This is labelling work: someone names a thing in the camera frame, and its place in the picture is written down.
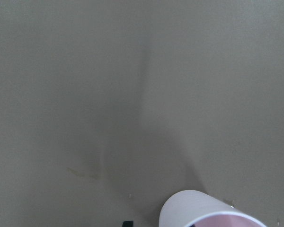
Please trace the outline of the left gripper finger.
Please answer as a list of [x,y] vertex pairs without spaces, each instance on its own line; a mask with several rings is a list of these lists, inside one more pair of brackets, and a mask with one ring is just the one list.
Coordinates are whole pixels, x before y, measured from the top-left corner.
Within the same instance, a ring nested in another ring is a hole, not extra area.
[[130,220],[130,221],[124,221],[122,223],[122,227],[133,227],[133,221]]

